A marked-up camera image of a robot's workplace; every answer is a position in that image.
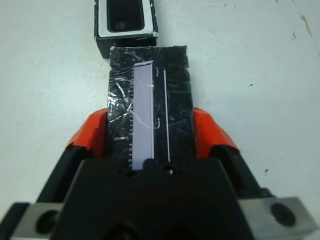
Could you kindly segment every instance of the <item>scratched black surface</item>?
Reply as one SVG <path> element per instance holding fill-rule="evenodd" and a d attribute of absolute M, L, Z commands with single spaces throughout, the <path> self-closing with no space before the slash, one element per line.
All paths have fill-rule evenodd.
<path fill-rule="evenodd" d="M 154 158 L 159 163 L 173 163 L 196 156 L 192 130 L 193 102 L 188 58 L 185 46 L 115 47 L 110 51 L 110 77 L 107 124 L 108 156 L 117 159 L 121 168 L 131 170 L 133 120 L 133 66 L 153 61 Z M 166 122 L 164 70 L 168 106 Z"/>

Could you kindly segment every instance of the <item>white border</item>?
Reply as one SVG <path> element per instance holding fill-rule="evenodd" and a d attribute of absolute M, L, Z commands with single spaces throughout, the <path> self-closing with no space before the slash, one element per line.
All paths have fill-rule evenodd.
<path fill-rule="evenodd" d="M 118 37 L 128 35 L 153 34 L 151 5 L 149 0 L 141 0 L 144 18 L 144 28 L 138 31 L 110 32 L 108 30 L 107 0 L 98 1 L 98 35 L 100 37 Z"/>

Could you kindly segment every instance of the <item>screw hole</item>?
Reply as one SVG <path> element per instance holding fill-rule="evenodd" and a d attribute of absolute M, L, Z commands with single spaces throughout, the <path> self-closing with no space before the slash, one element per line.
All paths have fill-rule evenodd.
<path fill-rule="evenodd" d="M 49 234 L 56 223 L 59 212 L 57 210 L 48 210 L 43 213 L 35 224 L 35 230 L 39 234 Z"/>
<path fill-rule="evenodd" d="M 177 173 L 177 170 L 176 170 L 176 168 L 175 168 L 173 165 L 168 164 L 168 165 L 166 165 L 166 166 L 164 167 L 164 172 L 165 172 L 166 174 L 172 176 L 172 175 L 175 175 L 175 174 Z"/>
<path fill-rule="evenodd" d="M 271 213 L 275 220 L 283 226 L 292 227 L 296 224 L 296 217 L 294 213 L 283 204 L 273 204 L 271 206 Z"/>

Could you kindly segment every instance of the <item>red clamp jaw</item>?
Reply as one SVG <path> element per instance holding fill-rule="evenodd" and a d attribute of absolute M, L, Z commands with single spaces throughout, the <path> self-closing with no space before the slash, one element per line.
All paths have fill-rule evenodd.
<path fill-rule="evenodd" d="M 206 111 L 195 107 L 193 110 L 198 157 L 206 159 L 215 145 L 226 145 L 238 149 L 229 135 Z M 86 147 L 94 157 L 104 157 L 107 109 L 92 113 L 78 132 L 71 138 L 68 146 Z"/>
<path fill-rule="evenodd" d="M 106 120 L 107 108 L 95 111 L 87 118 L 75 135 L 73 135 L 67 146 L 86 147 L 88 151 L 92 151 L 95 158 L 103 158 Z"/>
<path fill-rule="evenodd" d="M 195 107 L 193 111 L 198 157 L 206 159 L 215 145 L 226 145 L 238 149 L 231 137 L 206 111 Z"/>

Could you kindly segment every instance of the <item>white line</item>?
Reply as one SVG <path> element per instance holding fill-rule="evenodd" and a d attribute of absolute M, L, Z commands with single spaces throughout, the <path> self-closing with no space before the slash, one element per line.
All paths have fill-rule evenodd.
<path fill-rule="evenodd" d="M 150 87 L 150 96 L 151 96 L 151 106 L 150 106 L 150 119 L 151 119 L 151 158 L 154 159 L 155 158 L 155 145 L 154 145 L 154 76 L 153 76 L 153 65 L 151 62 L 151 71 L 150 71 L 150 85 L 152 87 Z"/>
<path fill-rule="evenodd" d="M 168 101 L 167 101 L 167 76 L 166 69 L 163 69 L 164 81 L 164 97 L 165 97 L 165 119 L 166 119 L 166 143 L 168 146 L 168 162 L 170 163 L 170 147 L 169 147 L 169 121 L 168 121 Z"/>

